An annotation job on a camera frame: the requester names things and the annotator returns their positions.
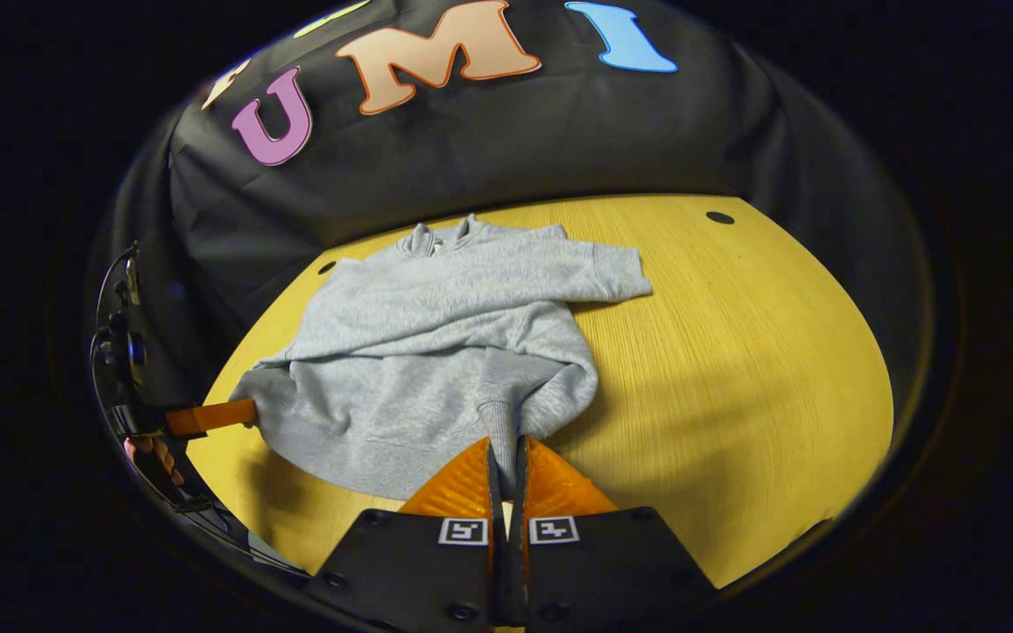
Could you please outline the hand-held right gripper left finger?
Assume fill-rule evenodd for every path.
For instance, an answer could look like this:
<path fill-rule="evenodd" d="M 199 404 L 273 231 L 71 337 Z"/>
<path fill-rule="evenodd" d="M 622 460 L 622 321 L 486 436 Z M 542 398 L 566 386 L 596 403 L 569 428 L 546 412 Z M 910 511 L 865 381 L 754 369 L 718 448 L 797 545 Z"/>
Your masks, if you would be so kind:
<path fill-rule="evenodd" d="M 397 510 L 359 513 L 304 592 L 368 630 L 491 630 L 506 524 L 486 438 Z"/>

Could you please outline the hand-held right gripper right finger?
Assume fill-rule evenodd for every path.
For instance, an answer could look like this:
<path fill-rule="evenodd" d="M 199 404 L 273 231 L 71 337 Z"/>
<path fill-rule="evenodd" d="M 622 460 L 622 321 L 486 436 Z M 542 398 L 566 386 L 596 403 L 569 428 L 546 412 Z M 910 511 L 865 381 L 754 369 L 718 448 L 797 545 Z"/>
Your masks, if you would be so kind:
<path fill-rule="evenodd" d="M 660 510 L 621 508 L 535 438 L 518 442 L 506 622 L 527 632 L 684 628 L 717 589 Z"/>

